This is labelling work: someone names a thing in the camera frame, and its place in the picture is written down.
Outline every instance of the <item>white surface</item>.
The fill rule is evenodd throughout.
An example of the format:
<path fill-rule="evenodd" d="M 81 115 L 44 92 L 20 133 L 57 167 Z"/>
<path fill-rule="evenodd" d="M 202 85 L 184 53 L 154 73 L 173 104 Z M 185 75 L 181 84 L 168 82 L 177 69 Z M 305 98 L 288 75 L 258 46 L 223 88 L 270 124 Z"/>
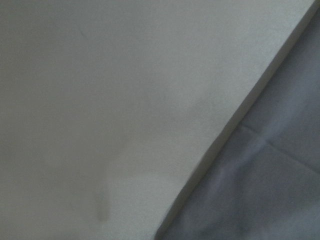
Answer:
<path fill-rule="evenodd" d="M 150 239 L 312 2 L 1 1 L 3 239 Z"/>

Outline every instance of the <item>gray fabric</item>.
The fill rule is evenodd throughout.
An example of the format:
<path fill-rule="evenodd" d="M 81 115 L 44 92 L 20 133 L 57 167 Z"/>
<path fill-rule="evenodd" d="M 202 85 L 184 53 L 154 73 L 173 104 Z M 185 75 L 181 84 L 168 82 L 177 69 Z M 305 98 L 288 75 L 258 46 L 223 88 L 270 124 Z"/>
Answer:
<path fill-rule="evenodd" d="M 319 10 L 161 239 L 320 239 Z"/>

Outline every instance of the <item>blue-gray cloth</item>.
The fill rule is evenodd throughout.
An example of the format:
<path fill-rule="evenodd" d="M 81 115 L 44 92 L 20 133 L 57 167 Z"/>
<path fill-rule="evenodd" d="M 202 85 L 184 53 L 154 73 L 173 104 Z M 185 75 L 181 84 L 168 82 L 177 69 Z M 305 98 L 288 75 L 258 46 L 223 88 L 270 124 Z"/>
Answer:
<path fill-rule="evenodd" d="M 320 240 L 319 10 L 161 240 Z"/>

